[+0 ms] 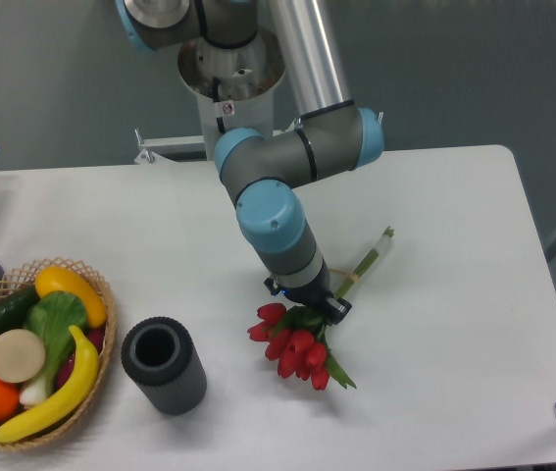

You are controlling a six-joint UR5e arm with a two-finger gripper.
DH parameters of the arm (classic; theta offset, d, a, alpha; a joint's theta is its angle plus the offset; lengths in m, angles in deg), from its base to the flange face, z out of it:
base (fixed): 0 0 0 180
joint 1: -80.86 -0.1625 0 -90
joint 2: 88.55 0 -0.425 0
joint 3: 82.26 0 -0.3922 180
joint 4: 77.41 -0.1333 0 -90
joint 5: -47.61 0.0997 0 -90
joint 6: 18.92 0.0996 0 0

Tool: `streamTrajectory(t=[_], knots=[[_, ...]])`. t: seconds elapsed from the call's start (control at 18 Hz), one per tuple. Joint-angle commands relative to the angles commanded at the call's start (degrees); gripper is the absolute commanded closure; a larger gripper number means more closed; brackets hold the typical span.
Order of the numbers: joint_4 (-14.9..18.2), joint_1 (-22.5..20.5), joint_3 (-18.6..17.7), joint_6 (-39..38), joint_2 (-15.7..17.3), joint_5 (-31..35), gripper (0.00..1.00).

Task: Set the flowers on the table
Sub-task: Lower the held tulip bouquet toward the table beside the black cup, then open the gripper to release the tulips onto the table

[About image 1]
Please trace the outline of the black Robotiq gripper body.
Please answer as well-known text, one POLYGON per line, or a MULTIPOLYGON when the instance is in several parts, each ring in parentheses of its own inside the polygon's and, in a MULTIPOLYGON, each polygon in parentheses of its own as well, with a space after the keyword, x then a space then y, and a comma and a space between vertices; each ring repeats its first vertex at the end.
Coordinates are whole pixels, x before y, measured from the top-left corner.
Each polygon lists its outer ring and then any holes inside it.
POLYGON ((282 294, 288 300, 306 307, 323 310, 327 300, 331 297, 329 290, 329 269, 325 262, 315 271, 314 277, 306 283, 294 286, 294 276, 288 276, 290 286, 281 284, 278 276, 269 276, 264 280, 264 285, 271 295, 282 294))

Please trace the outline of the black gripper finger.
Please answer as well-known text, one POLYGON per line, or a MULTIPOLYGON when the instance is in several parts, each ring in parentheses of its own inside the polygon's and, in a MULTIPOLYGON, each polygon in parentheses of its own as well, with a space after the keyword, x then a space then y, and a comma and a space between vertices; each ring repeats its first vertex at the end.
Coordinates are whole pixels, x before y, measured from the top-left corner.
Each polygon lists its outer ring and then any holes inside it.
POLYGON ((351 309, 352 304, 342 297, 326 297, 318 306, 326 325, 340 324, 351 309))

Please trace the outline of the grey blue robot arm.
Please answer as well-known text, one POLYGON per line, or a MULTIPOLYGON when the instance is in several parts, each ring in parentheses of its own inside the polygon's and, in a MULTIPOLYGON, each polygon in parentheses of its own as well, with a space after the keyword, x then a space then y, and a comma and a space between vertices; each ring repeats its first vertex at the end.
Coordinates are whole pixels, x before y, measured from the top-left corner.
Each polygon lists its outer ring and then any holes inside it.
POLYGON ((329 288, 295 190, 374 162, 384 137, 381 115, 352 99, 326 3, 272 1, 272 28, 259 24, 254 1, 121 1, 117 9, 137 46, 178 46, 206 156, 268 270, 270 293, 340 323, 350 304, 329 288))

